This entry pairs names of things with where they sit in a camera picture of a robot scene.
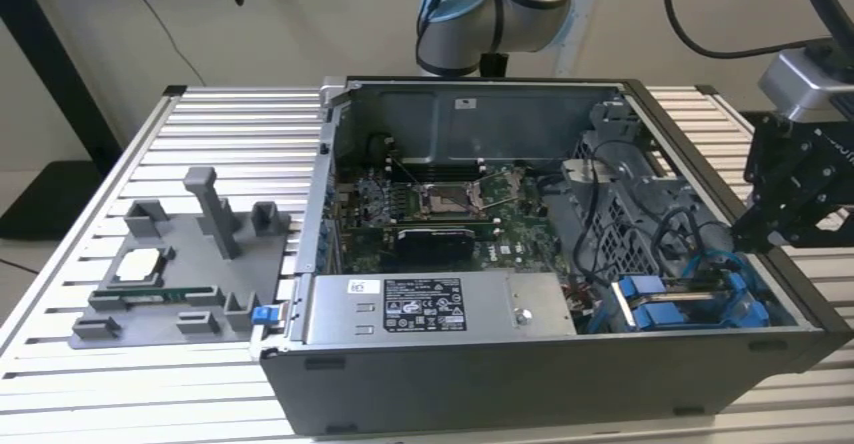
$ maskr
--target slotted aluminum surface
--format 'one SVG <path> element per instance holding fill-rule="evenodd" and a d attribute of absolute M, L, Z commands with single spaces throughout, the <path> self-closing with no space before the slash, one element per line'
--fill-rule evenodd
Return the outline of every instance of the slotted aluminum surface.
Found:
<path fill-rule="evenodd" d="M 722 100 L 694 88 L 653 92 L 728 183 L 746 196 L 741 172 L 749 125 Z M 247 343 L 75 351 L 66 339 L 127 233 L 120 216 L 132 199 L 161 197 L 171 213 L 198 210 L 179 184 L 189 166 L 217 166 L 217 187 L 237 210 L 273 199 L 294 213 L 289 249 L 295 250 L 321 126 L 317 110 L 318 92 L 309 89 L 191 88 L 183 97 L 161 102 L 0 332 L 0 342 L 10 337 L 0 357 L 0 443 L 311 442 L 293 435 Z M 854 323 L 854 249 L 788 251 Z M 286 288 L 293 265 L 286 257 Z M 604 435 L 616 431 L 618 436 Z M 794 443 L 850 442 L 852 436 L 849 345 L 810 372 L 768 379 L 716 418 L 370 442 Z"/>

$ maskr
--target blue latch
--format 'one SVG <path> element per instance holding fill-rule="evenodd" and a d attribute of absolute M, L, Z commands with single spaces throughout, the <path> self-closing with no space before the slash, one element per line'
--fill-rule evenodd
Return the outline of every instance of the blue latch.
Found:
<path fill-rule="evenodd" d="M 279 324 L 279 306 L 261 306 L 253 310 L 253 324 L 273 326 Z"/>

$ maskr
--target power supply label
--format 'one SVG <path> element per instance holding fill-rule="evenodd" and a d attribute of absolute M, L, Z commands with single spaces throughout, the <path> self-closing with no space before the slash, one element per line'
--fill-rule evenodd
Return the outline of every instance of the power supply label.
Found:
<path fill-rule="evenodd" d="M 459 279 L 386 279 L 383 306 L 389 332 L 466 330 Z"/>

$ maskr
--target white wall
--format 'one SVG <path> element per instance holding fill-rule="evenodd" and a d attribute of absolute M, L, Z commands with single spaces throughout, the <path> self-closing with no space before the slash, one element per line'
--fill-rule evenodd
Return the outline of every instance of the white wall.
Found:
<path fill-rule="evenodd" d="M 169 84 L 197 84 L 140 0 L 39 0 L 107 118 L 128 138 Z M 414 74 L 419 0 L 150 0 L 209 85 L 319 85 Z M 510 72 L 549 76 L 555 52 Z"/>
<path fill-rule="evenodd" d="M 88 159 L 63 113 L 0 21 L 0 172 Z"/>
<path fill-rule="evenodd" d="M 828 35 L 808 0 L 674 0 L 689 35 L 740 50 Z M 854 0 L 841 0 L 854 15 Z M 571 74 L 630 77 L 648 85 L 713 84 L 741 109 L 770 108 L 757 82 L 770 57 L 718 61 L 680 42 L 664 0 L 597 0 Z"/>

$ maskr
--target motherboard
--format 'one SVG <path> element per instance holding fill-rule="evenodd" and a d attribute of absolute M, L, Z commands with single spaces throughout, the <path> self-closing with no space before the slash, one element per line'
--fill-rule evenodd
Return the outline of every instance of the motherboard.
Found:
<path fill-rule="evenodd" d="M 343 273 L 514 269 L 569 282 L 542 177 L 513 164 L 391 164 L 337 187 Z"/>

